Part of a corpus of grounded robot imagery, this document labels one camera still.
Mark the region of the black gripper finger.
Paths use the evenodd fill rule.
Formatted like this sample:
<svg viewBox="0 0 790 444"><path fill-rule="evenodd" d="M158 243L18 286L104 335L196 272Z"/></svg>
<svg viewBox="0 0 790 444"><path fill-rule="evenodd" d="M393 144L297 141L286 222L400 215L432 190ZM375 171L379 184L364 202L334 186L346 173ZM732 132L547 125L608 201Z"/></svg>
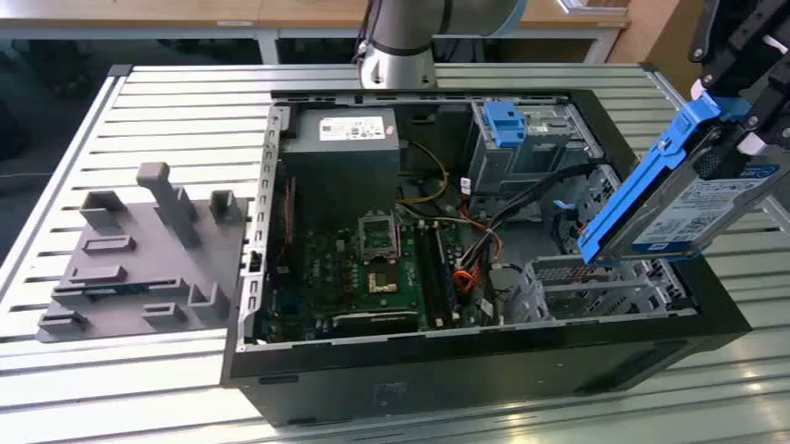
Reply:
<svg viewBox="0 0 790 444"><path fill-rule="evenodd" d="M743 22L756 7L755 1L703 1L688 60L700 73L689 87L692 99L707 89L717 96L735 96L752 83L739 58L741 47L731 43Z"/></svg>
<svg viewBox="0 0 790 444"><path fill-rule="evenodd" d="M788 32L774 31L763 43L782 57L767 72L766 87L743 121L744 137L736 150L748 156L760 155L770 147L788 150Z"/></svg>

